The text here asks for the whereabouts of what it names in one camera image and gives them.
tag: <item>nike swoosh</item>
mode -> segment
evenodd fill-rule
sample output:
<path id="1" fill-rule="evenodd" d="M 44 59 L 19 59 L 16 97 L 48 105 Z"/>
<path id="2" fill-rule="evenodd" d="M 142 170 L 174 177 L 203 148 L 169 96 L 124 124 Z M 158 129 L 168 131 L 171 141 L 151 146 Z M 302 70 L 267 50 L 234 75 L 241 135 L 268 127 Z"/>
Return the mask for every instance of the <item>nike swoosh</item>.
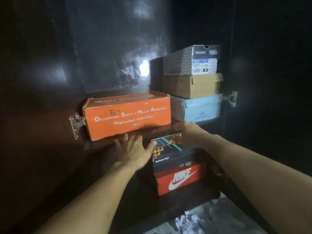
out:
<path id="1" fill-rule="evenodd" d="M 191 173 L 191 174 L 189 175 L 189 177 L 187 177 L 187 178 L 185 178 L 185 179 L 179 181 L 178 183 L 172 184 L 172 181 L 171 181 L 170 184 L 169 184 L 168 189 L 169 189 L 169 190 L 174 190 L 174 189 L 178 188 L 183 182 L 185 182 L 187 179 L 189 179 L 195 172 Z"/>

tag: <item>forearm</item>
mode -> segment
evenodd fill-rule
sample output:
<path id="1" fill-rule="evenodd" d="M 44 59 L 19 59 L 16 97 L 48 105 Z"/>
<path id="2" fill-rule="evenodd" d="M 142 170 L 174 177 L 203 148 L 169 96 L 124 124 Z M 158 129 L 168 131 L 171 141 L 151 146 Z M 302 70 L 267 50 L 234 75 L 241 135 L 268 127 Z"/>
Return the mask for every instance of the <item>forearm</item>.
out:
<path id="1" fill-rule="evenodd" d="M 202 141 L 276 231 L 311 233 L 311 177 L 219 136 L 205 133 Z"/>
<path id="2" fill-rule="evenodd" d="M 108 233 L 123 191 L 134 172 L 131 165 L 115 163 L 36 233 Z"/>

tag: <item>door hinge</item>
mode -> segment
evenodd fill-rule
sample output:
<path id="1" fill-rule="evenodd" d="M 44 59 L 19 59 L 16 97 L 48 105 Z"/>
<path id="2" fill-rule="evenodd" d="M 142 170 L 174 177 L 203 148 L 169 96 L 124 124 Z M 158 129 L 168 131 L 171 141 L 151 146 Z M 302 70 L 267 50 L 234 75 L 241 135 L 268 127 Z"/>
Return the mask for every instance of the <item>door hinge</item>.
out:
<path id="1" fill-rule="evenodd" d="M 72 126 L 72 130 L 74 133 L 74 137 L 75 140 L 78 140 L 79 135 L 78 135 L 78 131 L 80 129 L 80 127 L 85 125 L 85 118 L 79 116 L 78 113 L 75 114 L 75 117 L 69 117 L 69 120 L 71 121 L 71 126 Z"/>
<path id="2" fill-rule="evenodd" d="M 237 92 L 233 91 L 229 96 L 223 96 L 223 101 L 228 101 L 231 107 L 236 107 L 237 94 Z"/>

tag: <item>hand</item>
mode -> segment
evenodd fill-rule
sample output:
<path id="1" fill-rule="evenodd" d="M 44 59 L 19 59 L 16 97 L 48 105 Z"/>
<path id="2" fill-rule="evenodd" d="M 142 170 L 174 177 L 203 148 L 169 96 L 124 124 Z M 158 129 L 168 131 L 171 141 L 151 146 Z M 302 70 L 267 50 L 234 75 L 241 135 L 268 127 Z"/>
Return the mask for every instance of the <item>hand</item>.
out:
<path id="1" fill-rule="evenodd" d="M 150 142 L 146 149 L 143 148 L 142 136 L 136 139 L 134 136 L 128 140 L 128 134 L 125 133 L 122 145 L 115 139 L 118 161 L 129 164 L 135 170 L 141 169 L 145 166 L 147 161 L 152 156 L 152 152 L 157 144 L 157 141 Z"/>
<path id="2" fill-rule="evenodd" d="M 174 141 L 184 146 L 200 147 L 201 137 L 207 133 L 194 122 L 178 122 L 173 127 L 182 131 L 182 136 L 175 137 Z"/>

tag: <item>cardboard box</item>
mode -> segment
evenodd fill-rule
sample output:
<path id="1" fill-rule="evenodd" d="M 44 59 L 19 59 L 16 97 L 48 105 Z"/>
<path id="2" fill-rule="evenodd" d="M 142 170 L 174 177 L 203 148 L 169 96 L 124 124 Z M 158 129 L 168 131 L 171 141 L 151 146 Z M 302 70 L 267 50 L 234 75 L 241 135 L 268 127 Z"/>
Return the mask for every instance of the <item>cardboard box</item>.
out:
<path id="1" fill-rule="evenodd" d="M 89 98 L 82 109 L 91 140 L 171 123 L 170 95 L 154 91 Z"/>
<path id="2" fill-rule="evenodd" d="M 163 57 L 163 75 L 216 73 L 219 45 L 192 45 Z"/>
<path id="3" fill-rule="evenodd" d="M 156 173 L 158 195 L 166 194 L 190 183 L 198 181 L 206 175 L 206 163 L 190 162 L 181 166 Z"/>
<path id="4" fill-rule="evenodd" d="M 217 118 L 220 115 L 222 100 L 222 94 L 194 99 L 171 96 L 171 116 L 187 122 Z"/>
<path id="5" fill-rule="evenodd" d="M 219 94 L 221 73 L 205 75 L 164 76 L 163 92 L 184 98 L 202 98 Z"/>
<path id="6" fill-rule="evenodd" d="M 207 152 L 201 148 L 183 147 L 174 141 L 177 136 L 181 136 L 181 133 L 153 139 L 157 141 L 157 146 L 153 151 L 154 173 L 174 168 L 189 161 L 198 163 L 205 161 Z"/>

